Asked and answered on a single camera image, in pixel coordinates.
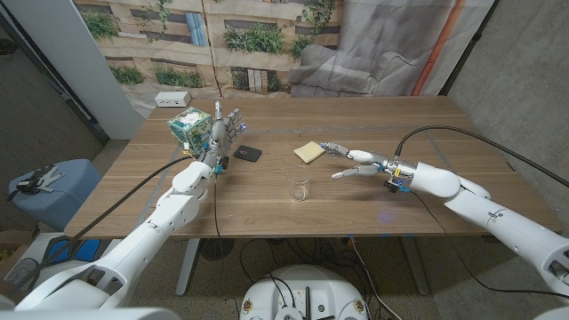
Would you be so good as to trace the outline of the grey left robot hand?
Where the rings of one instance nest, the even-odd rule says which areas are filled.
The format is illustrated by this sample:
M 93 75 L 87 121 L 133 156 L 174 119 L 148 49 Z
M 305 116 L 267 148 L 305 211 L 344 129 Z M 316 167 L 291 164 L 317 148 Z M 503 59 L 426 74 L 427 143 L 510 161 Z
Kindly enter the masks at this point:
M 219 166 L 223 169 L 227 168 L 227 157 L 231 150 L 231 145 L 236 137 L 244 131 L 245 124 L 242 122 L 243 117 L 240 115 L 238 108 L 224 116 L 219 100 L 215 101 L 214 115 L 208 148 L 200 157 L 200 161 L 217 172 Z

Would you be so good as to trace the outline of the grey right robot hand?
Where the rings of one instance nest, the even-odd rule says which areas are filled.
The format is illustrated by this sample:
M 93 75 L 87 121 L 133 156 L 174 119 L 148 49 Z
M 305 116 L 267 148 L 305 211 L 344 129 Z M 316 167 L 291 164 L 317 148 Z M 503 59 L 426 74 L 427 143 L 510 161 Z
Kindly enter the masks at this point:
M 373 176 L 386 173 L 389 177 L 384 186 L 392 193 L 409 192 L 416 172 L 416 165 L 395 158 L 388 158 L 374 152 L 349 149 L 333 142 L 321 142 L 320 147 L 333 156 L 344 156 L 359 163 L 359 166 L 348 168 L 332 175 L 333 180 L 349 176 Z

